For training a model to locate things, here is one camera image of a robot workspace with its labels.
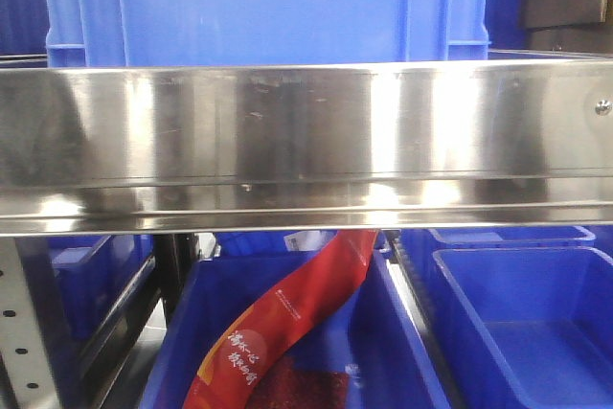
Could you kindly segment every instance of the red snack package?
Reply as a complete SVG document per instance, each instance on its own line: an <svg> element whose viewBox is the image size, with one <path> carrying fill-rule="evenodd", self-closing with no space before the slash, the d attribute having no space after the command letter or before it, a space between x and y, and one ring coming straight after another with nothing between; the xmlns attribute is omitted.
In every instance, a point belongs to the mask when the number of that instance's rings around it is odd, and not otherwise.
<svg viewBox="0 0 613 409"><path fill-rule="evenodd" d="M247 308L205 356L184 409L244 409L268 369L366 278L376 231L344 230Z"/></svg>
<svg viewBox="0 0 613 409"><path fill-rule="evenodd" d="M349 376L303 371L284 356L255 388L245 409L345 409Z"/></svg>

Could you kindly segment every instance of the blue plastic bin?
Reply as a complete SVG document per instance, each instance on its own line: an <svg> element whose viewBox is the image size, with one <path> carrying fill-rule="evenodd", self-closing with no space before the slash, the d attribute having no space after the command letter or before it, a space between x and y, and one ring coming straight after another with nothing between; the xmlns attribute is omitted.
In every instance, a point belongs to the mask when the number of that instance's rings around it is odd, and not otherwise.
<svg viewBox="0 0 613 409"><path fill-rule="evenodd" d="M141 267L143 253L141 237L138 235L117 235L110 244L111 298L115 301Z"/></svg>
<svg viewBox="0 0 613 409"><path fill-rule="evenodd" d="M284 258L197 262L149 376L141 409L181 407L202 358L217 338L308 257L294 253ZM449 408L377 253L360 290L289 353L299 368L348 372L348 409Z"/></svg>
<svg viewBox="0 0 613 409"><path fill-rule="evenodd" d="M109 289L110 240L111 237L48 239L64 311L75 339L89 338L113 302Z"/></svg>
<svg viewBox="0 0 613 409"><path fill-rule="evenodd" d="M334 231L217 232L221 256L257 256L260 254L312 251L324 247Z"/></svg>
<svg viewBox="0 0 613 409"><path fill-rule="evenodd" d="M0 0L0 55L45 53L45 0Z"/></svg>
<svg viewBox="0 0 613 409"><path fill-rule="evenodd" d="M321 64L487 55L486 0L48 0L52 66Z"/></svg>
<svg viewBox="0 0 613 409"><path fill-rule="evenodd" d="M140 237L50 237L47 244L72 335L87 339L138 271Z"/></svg>
<svg viewBox="0 0 613 409"><path fill-rule="evenodd" d="M522 50L528 34L522 27L522 0L487 0L486 27L493 48Z"/></svg>
<svg viewBox="0 0 613 409"><path fill-rule="evenodd" d="M153 235L140 235L139 238L141 239L141 261L145 261L153 252Z"/></svg>
<svg viewBox="0 0 613 409"><path fill-rule="evenodd" d="M435 259L436 332L469 407L613 408L613 260L594 248Z"/></svg>
<svg viewBox="0 0 613 409"><path fill-rule="evenodd" d="M594 239L592 232L578 226L407 229L400 237L415 271L432 294L433 254L439 249L593 246Z"/></svg>

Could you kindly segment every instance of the metal rack frame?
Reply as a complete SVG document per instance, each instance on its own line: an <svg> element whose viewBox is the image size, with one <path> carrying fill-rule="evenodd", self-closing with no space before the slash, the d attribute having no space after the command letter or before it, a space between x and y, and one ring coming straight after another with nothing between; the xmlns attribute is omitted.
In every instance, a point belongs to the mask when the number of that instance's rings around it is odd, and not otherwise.
<svg viewBox="0 0 613 409"><path fill-rule="evenodd" d="M613 222L613 59L499 57L520 59L0 71L0 353L19 407L100 402L87 382L116 374L160 295L172 312L195 257L160 235L79 350L31 236Z"/></svg>

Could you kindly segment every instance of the screw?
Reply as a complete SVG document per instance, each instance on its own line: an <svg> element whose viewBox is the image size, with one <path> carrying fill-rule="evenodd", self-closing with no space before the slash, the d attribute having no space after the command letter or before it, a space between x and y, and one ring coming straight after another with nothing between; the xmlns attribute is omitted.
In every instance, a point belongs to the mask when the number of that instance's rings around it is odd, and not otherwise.
<svg viewBox="0 0 613 409"><path fill-rule="evenodd" d="M613 102L609 100L601 100L596 103L594 110L598 115L607 115L613 109Z"/></svg>

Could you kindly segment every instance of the blue plastic crate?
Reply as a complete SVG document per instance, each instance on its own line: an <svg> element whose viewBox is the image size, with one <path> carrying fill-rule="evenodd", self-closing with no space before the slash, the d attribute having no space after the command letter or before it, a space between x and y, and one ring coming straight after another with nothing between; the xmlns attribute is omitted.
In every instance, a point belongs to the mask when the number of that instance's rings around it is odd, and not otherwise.
<svg viewBox="0 0 613 409"><path fill-rule="evenodd" d="M140 237L50 237L47 243L72 335L87 339L138 271Z"/></svg>
<svg viewBox="0 0 613 409"><path fill-rule="evenodd" d="M141 239L141 261L145 261L153 252L153 235L140 235Z"/></svg>
<svg viewBox="0 0 613 409"><path fill-rule="evenodd" d="M465 227L448 229L407 229L400 240L414 269L432 289L433 254L439 249L530 248L593 246L594 234L584 227Z"/></svg>
<svg viewBox="0 0 613 409"><path fill-rule="evenodd" d="M45 0L0 0L0 55L45 53Z"/></svg>
<svg viewBox="0 0 613 409"><path fill-rule="evenodd" d="M141 237L138 235L117 235L110 242L111 297L121 294L130 279L143 263Z"/></svg>
<svg viewBox="0 0 613 409"><path fill-rule="evenodd" d="M308 257L294 253L285 258L197 262L149 376L141 409L181 407L202 358L217 338ZM299 368L350 371L348 409L449 408L377 253L360 290L288 353Z"/></svg>
<svg viewBox="0 0 613 409"><path fill-rule="evenodd" d="M435 330L472 408L613 408L613 261L594 248L446 250Z"/></svg>
<svg viewBox="0 0 613 409"><path fill-rule="evenodd" d="M486 27L493 48L522 50L528 34L522 27L522 0L487 0Z"/></svg>
<svg viewBox="0 0 613 409"><path fill-rule="evenodd" d="M284 232L217 232L222 256L257 256L259 254L313 251L324 247L335 232L325 230Z"/></svg>
<svg viewBox="0 0 613 409"><path fill-rule="evenodd" d="M487 56L486 0L48 0L52 66Z"/></svg>
<svg viewBox="0 0 613 409"><path fill-rule="evenodd" d="M111 237L70 239L49 239L52 266L72 335L84 340L96 330L112 304Z"/></svg>

